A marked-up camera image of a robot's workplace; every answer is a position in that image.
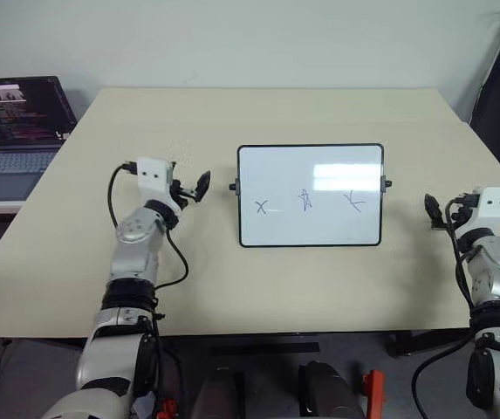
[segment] floor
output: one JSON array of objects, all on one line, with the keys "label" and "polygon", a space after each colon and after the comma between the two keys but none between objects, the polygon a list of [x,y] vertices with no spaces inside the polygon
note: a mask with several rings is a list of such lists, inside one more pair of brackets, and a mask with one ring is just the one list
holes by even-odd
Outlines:
[{"label": "floor", "polygon": [[[380,333],[321,333],[297,336],[166,338],[166,347],[182,360],[188,410],[207,374],[216,367],[244,373],[248,419],[298,416],[298,365],[319,360],[333,365],[351,385],[370,369],[386,374],[385,419],[420,417],[410,392],[414,369],[430,353],[394,359]],[[241,354],[240,346],[317,343],[315,352]],[[430,418],[482,419],[464,395],[471,346],[440,361],[419,380],[420,398]],[[80,351],[42,341],[14,340],[3,358],[0,376],[0,419],[39,418],[60,397],[74,390]],[[166,356],[165,389],[177,395],[175,364]],[[365,406],[366,398],[358,396]]]}]

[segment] laptop screen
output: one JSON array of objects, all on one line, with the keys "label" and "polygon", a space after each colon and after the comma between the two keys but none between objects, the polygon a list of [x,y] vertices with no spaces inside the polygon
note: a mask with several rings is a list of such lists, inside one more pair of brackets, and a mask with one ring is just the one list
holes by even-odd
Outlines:
[{"label": "laptop screen", "polygon": [[62,144],[75,125],[57,77],[0,79],[0,149]]}]

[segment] white wall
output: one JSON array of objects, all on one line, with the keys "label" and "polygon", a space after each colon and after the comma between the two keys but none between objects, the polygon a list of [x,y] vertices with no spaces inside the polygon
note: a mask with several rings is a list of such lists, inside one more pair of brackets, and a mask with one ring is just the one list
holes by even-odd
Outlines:
[{"label": "white wall", "polygon": [[0,0],[0,77],[78,116],[102,86],[437,86],[468,119],[499,44],[500,0]]}]

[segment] laptop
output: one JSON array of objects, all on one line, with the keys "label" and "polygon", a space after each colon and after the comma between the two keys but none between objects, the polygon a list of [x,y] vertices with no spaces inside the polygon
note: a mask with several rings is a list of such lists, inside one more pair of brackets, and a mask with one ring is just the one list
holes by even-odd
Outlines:
[{"label": "laptop", "polygon": [[76,125],[57,77],[0,79],[0,202],[26,200]]}]

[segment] laptop keyboard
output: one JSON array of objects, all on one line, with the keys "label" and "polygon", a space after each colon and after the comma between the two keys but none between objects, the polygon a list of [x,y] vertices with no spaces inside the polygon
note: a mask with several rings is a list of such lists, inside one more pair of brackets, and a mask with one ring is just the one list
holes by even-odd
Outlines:
[{"label": "laptop keyboard", "polygon": [[0,174],[42,173],[56,152],[0,153]]}]

